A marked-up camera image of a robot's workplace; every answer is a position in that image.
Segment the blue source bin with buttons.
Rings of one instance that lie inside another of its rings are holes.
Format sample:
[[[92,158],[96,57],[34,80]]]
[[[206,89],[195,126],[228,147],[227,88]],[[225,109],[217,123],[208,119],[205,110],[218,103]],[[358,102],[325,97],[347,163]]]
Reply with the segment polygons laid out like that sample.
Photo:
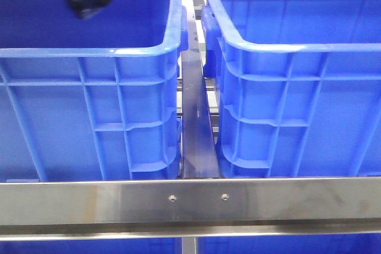
[[[182,0],[1,0],[1,181],[173,179]]]

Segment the steel centre divider bar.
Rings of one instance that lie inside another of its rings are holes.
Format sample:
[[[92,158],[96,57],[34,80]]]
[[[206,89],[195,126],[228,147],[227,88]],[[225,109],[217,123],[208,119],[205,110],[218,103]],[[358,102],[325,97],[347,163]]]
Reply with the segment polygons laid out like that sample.
[[[195,0],[186,7],[188,50],[182,52],[183,178],[219,178],[207,86],[196,29]]]

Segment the blue destination bin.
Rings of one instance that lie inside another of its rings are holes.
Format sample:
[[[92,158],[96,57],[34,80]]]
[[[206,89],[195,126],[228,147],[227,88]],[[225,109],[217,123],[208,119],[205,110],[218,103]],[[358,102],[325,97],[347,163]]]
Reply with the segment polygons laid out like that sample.
[[[380,0],[207,1],[222,175],[380,175]]]

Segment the lower blue bin left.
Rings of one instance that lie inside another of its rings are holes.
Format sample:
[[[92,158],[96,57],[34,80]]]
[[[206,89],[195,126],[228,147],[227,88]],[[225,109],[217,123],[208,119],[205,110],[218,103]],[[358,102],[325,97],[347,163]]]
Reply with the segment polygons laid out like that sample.
[[[178,238],[4,241],[1,253],[181,253]]]

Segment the lower blue bin right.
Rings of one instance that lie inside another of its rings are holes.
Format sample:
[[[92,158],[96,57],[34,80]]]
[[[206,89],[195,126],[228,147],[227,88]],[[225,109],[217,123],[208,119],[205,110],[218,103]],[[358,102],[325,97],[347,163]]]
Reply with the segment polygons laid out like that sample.
[[[199,253],[380,253],[380,234],[203,237]]]

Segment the steel front rail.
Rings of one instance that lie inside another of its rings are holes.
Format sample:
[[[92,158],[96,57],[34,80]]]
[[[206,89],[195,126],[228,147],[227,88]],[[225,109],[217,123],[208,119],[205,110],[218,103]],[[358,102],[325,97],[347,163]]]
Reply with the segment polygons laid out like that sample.
[[[2,240],[379,231],[378,177],[1,185]]]

